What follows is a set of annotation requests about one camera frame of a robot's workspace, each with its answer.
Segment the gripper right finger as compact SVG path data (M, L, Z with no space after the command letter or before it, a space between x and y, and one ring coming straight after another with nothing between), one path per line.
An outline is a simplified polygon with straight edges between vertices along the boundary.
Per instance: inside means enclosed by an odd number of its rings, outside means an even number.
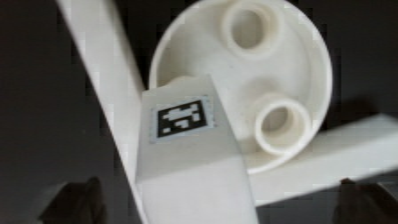
M398 224L398 198L378 183L341 180L332 224Z

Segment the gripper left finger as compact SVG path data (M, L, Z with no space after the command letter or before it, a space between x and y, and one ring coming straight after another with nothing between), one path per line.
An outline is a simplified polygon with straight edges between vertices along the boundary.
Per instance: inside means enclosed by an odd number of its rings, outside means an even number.
M39 215L42 224L106 224L106 206L98 177L62 187Z

